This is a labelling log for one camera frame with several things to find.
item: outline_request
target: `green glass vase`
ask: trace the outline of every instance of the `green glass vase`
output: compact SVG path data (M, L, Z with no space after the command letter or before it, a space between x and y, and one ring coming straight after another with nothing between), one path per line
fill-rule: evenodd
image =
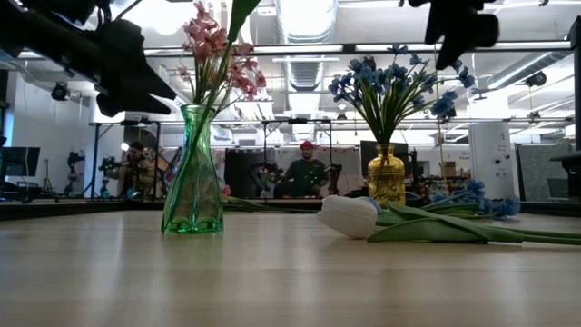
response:
M182 159L163 207L162 232L216 233L223 228L222 194L210 150L205 106L182 106L185 121ZM194 140L196 131L200 136Z

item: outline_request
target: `wooden table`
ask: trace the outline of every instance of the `wooden table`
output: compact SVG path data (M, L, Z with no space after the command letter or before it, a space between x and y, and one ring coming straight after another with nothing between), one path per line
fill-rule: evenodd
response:
M581 247L349 240L312 215L162 235L159 212L0 223L0 326L581 324ZM581 220L513 227L581 233Z

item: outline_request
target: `man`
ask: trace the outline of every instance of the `man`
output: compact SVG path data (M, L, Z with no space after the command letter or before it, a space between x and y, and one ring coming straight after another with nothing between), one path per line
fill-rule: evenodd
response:
M290 164L285 173L287 180L292 180L289 185L291 196L319 196L321 186L324 186L329 177L325 173L325 164L313 156L314 146L311 142L305 141L300 145L300 155L302 159Z
M147 193L153 185L154 167L143 156L143 144L133 142L121 160L121 167L113 169L109 177L118 180L117 195L131 197L133 193Z

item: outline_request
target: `red cap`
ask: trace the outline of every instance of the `red cap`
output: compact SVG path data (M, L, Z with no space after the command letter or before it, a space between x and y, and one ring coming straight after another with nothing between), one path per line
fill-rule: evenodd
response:
M313 149L315 146L310 141L305 141L300 145L300 149L302 150L305 147Z

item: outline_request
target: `monitor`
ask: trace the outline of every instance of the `monitor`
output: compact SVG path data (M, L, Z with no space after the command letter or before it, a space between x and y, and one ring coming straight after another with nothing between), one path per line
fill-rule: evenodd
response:
M377 146L375 141L361 141L359 145L359 153L361 156L361 174L364 178L367 178L367 169L369 162L378 156L378 151L375 148ZM395 149L393 149L393 155L398 157L404 164L406 170L406 176L411 175L411 165L409 164L409 148L407 144L393 144Z
M35 177L39 156L39 147L0 149L0 176Z

